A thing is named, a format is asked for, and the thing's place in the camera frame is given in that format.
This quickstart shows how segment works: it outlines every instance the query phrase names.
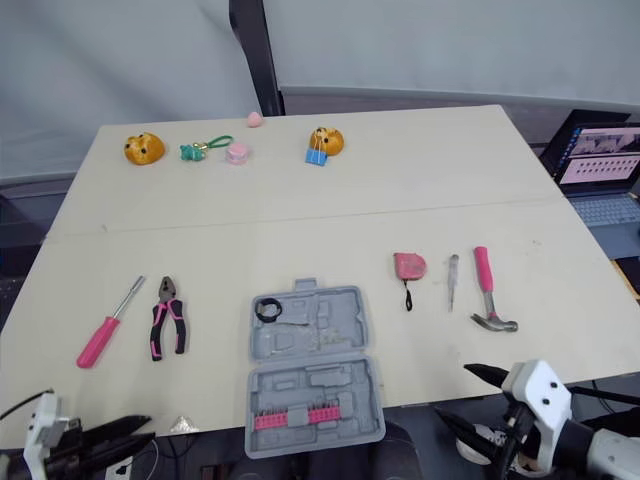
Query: pink hammer handle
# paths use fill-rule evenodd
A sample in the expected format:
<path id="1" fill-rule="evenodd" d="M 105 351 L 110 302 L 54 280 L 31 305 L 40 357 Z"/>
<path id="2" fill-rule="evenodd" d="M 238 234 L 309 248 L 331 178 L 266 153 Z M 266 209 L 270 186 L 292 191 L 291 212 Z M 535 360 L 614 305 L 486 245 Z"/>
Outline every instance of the pink hammer handle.
<path id="1" fill-rule="evenodd" d="M 105 318 L 104 323 L 96 330 L 87 346 L 84 347 L 84 350 L 76 360 L 76 365 L 80 368 L 93 367 L 118 325 L 120 325 L 120 320 L 117 318 Z"/>
<path id="2" fill-rule="evenodd" d="M 480 288 L 482 288 L 483 292 L 493 292 L 493 277 L 491 276 L 487 247 L 476 247 L 473 249 L 473 254 L 476 257 L 476 270 L 478 271 Z"/>

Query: pink eraser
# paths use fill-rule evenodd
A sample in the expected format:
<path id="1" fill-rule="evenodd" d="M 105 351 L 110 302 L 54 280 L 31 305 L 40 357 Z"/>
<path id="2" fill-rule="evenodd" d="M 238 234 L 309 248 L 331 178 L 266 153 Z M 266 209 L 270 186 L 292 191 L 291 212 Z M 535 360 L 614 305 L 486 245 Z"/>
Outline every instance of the pink eraser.
<path id="1" fill-rule="evenodd" d="M 419 280 L 427 272 L 427 262 L 417 253 L 394 253 L 393 259 L 400 280 Z"/>
<path id="2" fill-rule="evenodd" d="M 244 143 L 234 142 L 227 147 L 225 158 L 234 165 L 242 165 L 247 162 L 251 150 Z"/>
<path id="3" fill-rule="evenodd" d="M 262 125 L 263 121 L 264 119 L 262 118 L 262 115 L 260 115 L 258 112 L 251 112 L 247 117 L 247 125 L 249 125 L 251 128 L 259 127 L 260 125 Z"/>

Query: laptop keyboard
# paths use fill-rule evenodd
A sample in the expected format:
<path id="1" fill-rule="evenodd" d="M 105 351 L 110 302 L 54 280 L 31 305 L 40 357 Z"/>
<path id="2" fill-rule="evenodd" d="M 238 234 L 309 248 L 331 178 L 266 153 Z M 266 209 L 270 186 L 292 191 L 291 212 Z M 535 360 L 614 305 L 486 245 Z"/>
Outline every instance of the laptop keyboard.
<path id="1" fill-rule="evenodd" d="M 640 222 L 640 205 L 628 195 L 601 199 L 572 199 L 587 227 Z"/>

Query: small screwdriver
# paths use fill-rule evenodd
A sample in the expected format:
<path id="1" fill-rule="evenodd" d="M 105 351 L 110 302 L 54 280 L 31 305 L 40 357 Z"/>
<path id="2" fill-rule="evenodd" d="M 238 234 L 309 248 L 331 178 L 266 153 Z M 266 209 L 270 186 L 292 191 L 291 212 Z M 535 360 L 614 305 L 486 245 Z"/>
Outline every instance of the small screwdriver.
<path id="1" fill-rule="evenodd" d="M 449 257 L 449 311 L 453 312 L 453 294 L 458 283 L 458 255 L 453 254 Z"/>
<path id="2" fill-rule="evenodd" d="M 139 276 L 136 282 L 133 284 L 129 293 L 124 300 L 120 302 L 116 311 L 113 312 L 113 315 L 104 319 L 104 323 L 95 331 L 87 346 L 84 347 L 84 350 L 76 360 L 76 365 L 80 368 L 91 368 L 96 363 L 96 360 L 104 350 L 104 347 L 109 342 L 111 335 L 115 331 L 116 327 L 120 324 L 120 320 L 118 320 L 118 315 L 124 310 L 127 303 L 133 298 L 133 296 L 138 292 L 142 284 L 144 283 L 144 277 Z"/>

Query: black pole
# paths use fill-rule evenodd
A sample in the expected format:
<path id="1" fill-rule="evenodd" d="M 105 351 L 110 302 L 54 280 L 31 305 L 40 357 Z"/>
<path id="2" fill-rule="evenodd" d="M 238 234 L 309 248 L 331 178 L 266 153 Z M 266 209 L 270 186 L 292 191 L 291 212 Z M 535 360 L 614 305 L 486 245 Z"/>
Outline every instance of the black pole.
<path id="1" fill-rule="evenodd" d="M 262 114 L 285 115 L 262 0 L 229 0 L 229 22 L 247 58 Z"/>

